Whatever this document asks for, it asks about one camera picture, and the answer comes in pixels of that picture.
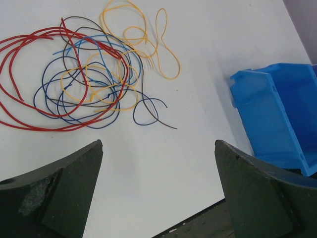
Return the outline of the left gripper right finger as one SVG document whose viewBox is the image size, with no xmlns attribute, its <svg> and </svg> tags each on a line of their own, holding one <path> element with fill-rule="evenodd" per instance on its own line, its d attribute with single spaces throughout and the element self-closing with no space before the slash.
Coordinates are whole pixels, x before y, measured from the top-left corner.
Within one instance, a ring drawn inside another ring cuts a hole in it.
<svg viewBox="0 0 317 238">
<path fill-rule="evenodd" d="M 237 238 L 315 238 L 317 180 L 252 157 L 223 140 L 215 159 Z"/>
</svg>

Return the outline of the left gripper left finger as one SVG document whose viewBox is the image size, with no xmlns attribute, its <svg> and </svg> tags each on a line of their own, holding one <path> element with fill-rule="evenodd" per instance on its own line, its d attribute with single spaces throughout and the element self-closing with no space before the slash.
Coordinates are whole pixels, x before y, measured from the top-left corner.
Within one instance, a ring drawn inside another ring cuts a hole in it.
<svg viewBox="0 0 317 238">
<path fill-rule="evenodd" d="M 0 183 L 2 238 L 81 238 L 103 158 L 96 140 Z"/>
</svg>

